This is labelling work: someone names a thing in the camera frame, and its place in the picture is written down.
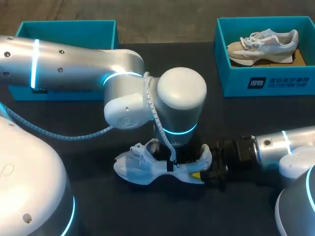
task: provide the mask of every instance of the logo on box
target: logo on box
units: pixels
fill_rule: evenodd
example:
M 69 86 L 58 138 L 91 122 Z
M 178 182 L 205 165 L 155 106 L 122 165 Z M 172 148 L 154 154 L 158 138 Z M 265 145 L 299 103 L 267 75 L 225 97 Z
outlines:
M 266 82 L 266 77 L 251 77 L 248 89 L 262 89 Z

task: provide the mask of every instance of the shoelace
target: shoelace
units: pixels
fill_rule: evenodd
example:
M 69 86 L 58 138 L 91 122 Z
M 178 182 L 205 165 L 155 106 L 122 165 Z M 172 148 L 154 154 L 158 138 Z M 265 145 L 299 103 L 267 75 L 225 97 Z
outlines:
M 258 33 L 259 32 L 251 33 L 251 35 L 247 38 L 241 37 L 241 44 L 243 45 L 243 47 L 250 48 L 252 45 L 263 45 L 263 42 L 260 42 L 259 39 L 255 38 Z
M 150 158 L 146 158 L 146 147 L 141 143 L 137 143 L 135 146 L 130 148 L 130 151 L 135 153 L 136 155 L 140 156 L 140 164 L 144 164 L 145 162 L 149 162 Z

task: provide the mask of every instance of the blue led light ring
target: blue led light ring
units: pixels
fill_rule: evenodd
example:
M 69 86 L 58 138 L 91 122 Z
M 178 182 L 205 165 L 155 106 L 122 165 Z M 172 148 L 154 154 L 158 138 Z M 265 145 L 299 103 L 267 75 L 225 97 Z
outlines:
M 35 88 L 36 82 L 36 70 L 37 70 L 37 62 L 39 57 L 39 40 L 35 39 L 33 44 L 33 55 L 31 61 L 31 88 Z
M 75 201 L 74 201 L 74 197 L 73 197 L 73 209 L 72 209 L 71 218 L 70 218 L 69 223 L 68 223 L 67 227 L 65 228 L 64 232 L 61 234 L 61 236 L 65 236 L 65 234 L 68 232 L 68 230 L 71 226 L 71 223 L 73 221 L 74 211 L 75 211 Z
M 311 203 L 311 206 L 313 208 L 313 211 L 315 212 L 315 204 L 314 204 L 314 201 L 313 201 L 313 198 L 311 196 L 311 191 L 310 191 L 310 174 L 311 174 L 311 171 L 312 171 L 312 168 L 314 166 L 312 166 L 309 171 L 307 172 L 307 175 L 306 175 L 306 192 L 307 192 L 307 196 L 309 198 L 309 201 Z
M 164 129 L 164 128 L 163 128 L 163 130 L 164 130 L 165 133 L 168 133 L 168 134 L 183 135 L 183 134 L 187 134 L 187 133 L 193 131 L 194 128 L 196 128 L 196 126 L 197 126 L 197 124 L 195 124 L 195 125 L 193 126 L 193 128 L 191 128 L 190 130 L 187 130 L 187 131 L 185 131 L 185 132 L 171 132 L 171 131 L 168 131 L 168 130 L 166 130 L 166 129 Z
M 138 74 L 138 73 L 135 73 L 135 72 L 131 72 L 131 71 L 118 72 L 118 73 L 114 73 L 114 74 L 108 76 L 108 77 L 104 80 L 103 86 L 105 85 L 105 83 L 106 83 L 109 79 L 111 79 L 111 78 L 113 78 L 113 77 L 115 77 L 115 76 L 118 76 L 118 75 L 135 75 L 135 76 L 142 77 L 142 75 L 140 75 L 140 74 Z
M 282 131 L 282 134 L 285 141 L 287 153 L 292 154 L 289 137 L 287 136 L 287 133 L 285 131 Z

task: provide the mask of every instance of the teal box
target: teal box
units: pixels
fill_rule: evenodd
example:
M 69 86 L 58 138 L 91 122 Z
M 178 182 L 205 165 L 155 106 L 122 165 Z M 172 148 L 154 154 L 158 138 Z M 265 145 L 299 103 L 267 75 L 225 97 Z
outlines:
M 34 21 L 22 22 L 18 37 L 39 39 L 89 49 L 117 49 L 116 21 Z M 30 87 L 9 86 L 16 101 L 103 100 L 102 91 L 33 91 Z
M 306 66 L 232 67 L 227 45 L 266 29 L 297 30 Z M 225 97 L 315 95 L 315 25 L 309 17 L 218 18 L 214 51 Z

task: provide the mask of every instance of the white sneaker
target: white sneaker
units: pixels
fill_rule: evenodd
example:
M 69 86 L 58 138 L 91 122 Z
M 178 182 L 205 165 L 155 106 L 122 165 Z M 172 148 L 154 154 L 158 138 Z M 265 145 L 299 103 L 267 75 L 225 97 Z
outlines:
M 152 154 L 158 150 L 158 140 L 152 139 L 144 146 L 136 144 L 130 151 L 117 156 L 114 164 L 115 172 L 123 179 L 136 184 L 147 185 L 161 175 L 173 175 L 180 181 L 194 184 L 203 184 L 202 181 L 192 178 L 191 173 L 207 170 L 212 163 L 209 147 L 201 147 L 200 158 L 192 163 L 174 166 L 174 171 L 167 171 L 166 161 L 157 161 Z
M 298 32 L 275 33 L 271 29 L 252 33 L 240 42 L 227 46 L 230 59 L 238 64 L 251 66 L 260 59 L 278 63 L 293 62 L 293 53 L 299 43 Z

